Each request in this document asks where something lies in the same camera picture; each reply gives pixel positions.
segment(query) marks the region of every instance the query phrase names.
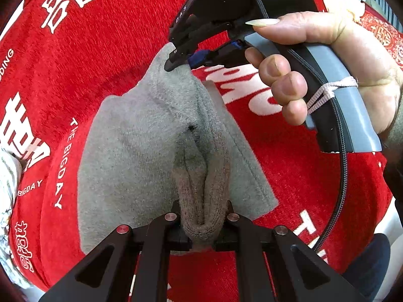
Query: red patterned cloth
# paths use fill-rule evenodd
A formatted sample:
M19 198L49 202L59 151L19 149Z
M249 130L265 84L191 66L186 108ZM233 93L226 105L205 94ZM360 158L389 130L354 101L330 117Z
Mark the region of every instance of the red patterned cloth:
M365 13L359 24L372 32L396 63L403 69L403 36L378 12L365 4Z
M28 162L9 239L15 264L45 291L84 256L77 170L93 117L106 96L122 95L142 78L167 42L170 22L184 1L27 0L0 42L0 59L5 60L0 140ZM322 0L315 1L324 9ZM194 73L216 82L279 200L255 223L284 224L306 243L314 242L337 199L339 157L321 153L313 132L284 122L280 106L251 65ZM339 272L370 241L391 199L380 153L348 159L345 208L320 252ZM172 301L236 300L231 253L176 256L170 266Z

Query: hand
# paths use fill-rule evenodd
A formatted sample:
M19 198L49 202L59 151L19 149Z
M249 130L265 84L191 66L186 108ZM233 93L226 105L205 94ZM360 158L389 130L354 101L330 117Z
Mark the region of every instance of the hand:
M389 129L397 113L403 71L373 34L336 14L301 12L277 20L252 21L261 36L280 44L301 42L331 45L358 80L359 92L376 133ZM301 125L307 116L302 99L307 92L304 77L291 71L282 55L266 59L255 48L245 52L247 60L259 69L263 83L272 88L273 97L283 106L283 116L291 125Z

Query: metal screw head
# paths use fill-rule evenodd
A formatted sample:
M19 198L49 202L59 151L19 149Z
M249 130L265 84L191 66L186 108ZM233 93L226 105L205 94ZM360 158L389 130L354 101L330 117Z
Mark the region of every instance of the metal screw head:
M285 227L283 225L277 226L275 228L275 231L276 231L276 233L278 233L278 235L285 235L288 233L287 227Z
M165 220L174 221L177 217L176 213L170 212L165 215Z
M237 213L230 213L230 214L227 216L227 219L228 219L229 221L238 221L238 220L239 220L239 215L238 215Z
M116 228L116 231L117 231L119 234L125 234L125 233L128 232L128 225L120 225L120 226L118 226L118 227Z

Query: gray fabric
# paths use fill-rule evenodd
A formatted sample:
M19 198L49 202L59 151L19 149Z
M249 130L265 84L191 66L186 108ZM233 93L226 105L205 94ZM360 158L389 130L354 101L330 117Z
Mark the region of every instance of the gray fabric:
M214 102L231 151L229 195L234 210L255 220L274 209L278 202L255 154L212 81L203 83Z
M173 49L166 45L138 85L106 98L94 118L78 173L85 253L116 226L146 225L178 198L183 227L201 245L221 229L228 187L236 210L253 219L277 205L225 107L214 107L189 66L163 70Z

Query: folded cloth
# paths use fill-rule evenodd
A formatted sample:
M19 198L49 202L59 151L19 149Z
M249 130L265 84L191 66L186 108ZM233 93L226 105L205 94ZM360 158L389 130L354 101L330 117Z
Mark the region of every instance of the folded cloth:
M359 22L364 15L365 4L361 0L323 0L328 12Z
M78 173L85 253L119 224L146 225L176 199L198 247L218 235L229 198L252 219L277 205L235 121L226 110L222 117L222 100L216 109L188 65L164 71L174 49L165 45L136 87L106 98L94 118Z
M9 245L9 220L17 197L21 172L20 162L0 148L0 263L13 283L22 288L29 288L31 284L11 261Z

